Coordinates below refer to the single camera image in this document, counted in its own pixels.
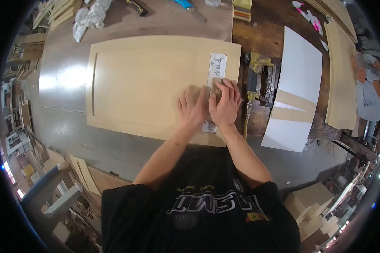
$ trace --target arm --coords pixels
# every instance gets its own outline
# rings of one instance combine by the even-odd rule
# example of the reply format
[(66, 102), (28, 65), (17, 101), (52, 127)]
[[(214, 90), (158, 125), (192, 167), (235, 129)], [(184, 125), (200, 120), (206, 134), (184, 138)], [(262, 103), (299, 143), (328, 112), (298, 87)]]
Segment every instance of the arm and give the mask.
[(208, 100), (210, 115), (224, 136), (240, 176), (253, 189), (265, 182), (272, 181), (272, 178), (266, 166), (255, 155), (234, 125), (241, 104), (238, 86), (234, 81), (230, 82), (226, 79), (223, 79), (223, 83), (225, 85), (217, 84), (223, 92), (218, 105), (214, 94)]
[(206, 87), (203, 87), (198, 96), (197, 103), (193, 101), (192, 88), (189, 87), (177, 100), (179, 111), (179, 128), (167, 139), (159, 149), (151, 156), (149, 161), (132, 182), (133, 185), (144, 184), (156, 190), (167, 178), (174, 168), (184, 148), (201, 129), (205, 117), (203, 106)]
[(363, 55), (363, 58), (368, 62), (368, 63), (372, 63), (373, 64), (373, 67), (375, 69), (377, 69), (378, 71), (380, 71), (380, 62), (378, 59), (376, 59), (374, 56), (372, 56), (371, 54), (364, 54)]

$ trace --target utility knife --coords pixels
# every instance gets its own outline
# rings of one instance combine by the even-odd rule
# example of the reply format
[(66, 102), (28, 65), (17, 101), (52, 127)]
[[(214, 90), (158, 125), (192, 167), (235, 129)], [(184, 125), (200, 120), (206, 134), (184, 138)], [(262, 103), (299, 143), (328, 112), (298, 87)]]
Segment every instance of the utility knife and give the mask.
[(200, 22), (205, 22), (205, 17), (199, 13), (191, 3), (189, 3), (187, 0), (173, 0), (176, 3), (180, 4), (184, 9), (188, 10), (193, 16)]

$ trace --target black t-shirt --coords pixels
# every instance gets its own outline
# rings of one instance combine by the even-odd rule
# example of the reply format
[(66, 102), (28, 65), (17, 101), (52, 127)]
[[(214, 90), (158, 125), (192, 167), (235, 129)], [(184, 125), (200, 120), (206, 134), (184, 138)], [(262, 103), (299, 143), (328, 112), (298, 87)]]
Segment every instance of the black t-shirt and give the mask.
[(250, 189), (223, 148), (187, 148), (158, 191), (105, 190), (103, 252), (299, 252), (277, 186)]

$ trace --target person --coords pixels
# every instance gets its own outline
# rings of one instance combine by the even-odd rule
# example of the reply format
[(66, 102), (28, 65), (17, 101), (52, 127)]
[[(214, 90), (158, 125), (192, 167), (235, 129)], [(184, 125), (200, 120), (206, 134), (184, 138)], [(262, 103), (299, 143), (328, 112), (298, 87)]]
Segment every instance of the person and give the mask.
[(370, 67), (357, 71), (357, 115), (376, 125), (375, 122), (380, 120), (380, 62), (370, 54), (361, 56)]
[(299, 228), (276, 184), (234, 125), (241, 98), (223, 79), (209, 113), (227, 148), (194, 145), (206, 88), (177, 100), (179, 126), (132, 182), (104, 190), (103, 252), (299, 252)]

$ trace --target metal tool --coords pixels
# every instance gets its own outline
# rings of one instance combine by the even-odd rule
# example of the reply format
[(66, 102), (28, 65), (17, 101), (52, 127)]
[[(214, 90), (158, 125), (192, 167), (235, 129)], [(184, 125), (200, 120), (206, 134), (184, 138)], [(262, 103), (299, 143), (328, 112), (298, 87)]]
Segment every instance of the metal tool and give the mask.
[(188, 10), (193, 16), (200, 22), (205, 22), (205, 17), (196, 10), (191, 3), (189, 3), (187, 0), (173, 0), (176, 3), (180, 4), (184, 9)]
[(148, 14), (147, 9), (143, 8), (137, 2), (132, 1), (132, 0), (126, 0), (126, 2), (139, 13), (140, 17), (144, 17)]
[[(246, 97), (248, 103), (246, 104), (245, 125), (243, 131), (243, 137), (246, 140), (248, 120), (252, 110), (253, 101), (257, 99), (262, 102), (261, 105), (270, 108), (273, 107), (277, 74), (276, 66), (271, 63), (271, 59), (258, 53), (246, 53), (243, 56), (243, 62), (248, 65), (248, 79), (246, 84)], [(263, 92), (261, 92), (262, 82), (265, 84)]]

